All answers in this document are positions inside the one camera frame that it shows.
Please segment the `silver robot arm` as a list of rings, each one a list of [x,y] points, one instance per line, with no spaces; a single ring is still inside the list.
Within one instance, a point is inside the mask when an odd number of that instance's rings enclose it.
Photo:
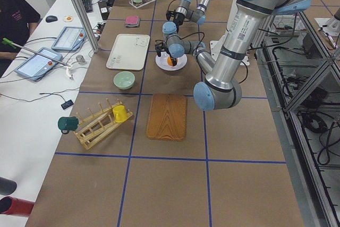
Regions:
[[[234,76],[263,19],[304,11],[312,0],[236,0],[237,12],[216,59],[203,43],[182,39],[177,33],[184,19],[203,24],[210,1],[201,0],[193,11],[191,0],[181,0],[174,20],[162,27],[162,48],[173,58],[191,54],[205,73],[204,81],[197,83],[193,90],[195,103],[203,111],[231,108],[239,103],[242,90]]]
[[[202,25],[206,20],[206,11],[211,0],[200,0],[195,10],[190,9],[191,0],[180,0],[178,7],[174,11],[167,11],[167,22],[163,24],[165,51],[169,54],[168,63],[175,66],[177,58],[184,54],[193,53],[202,43],[192,43],[180,38],[179,27],[187,19],[198,25]]]

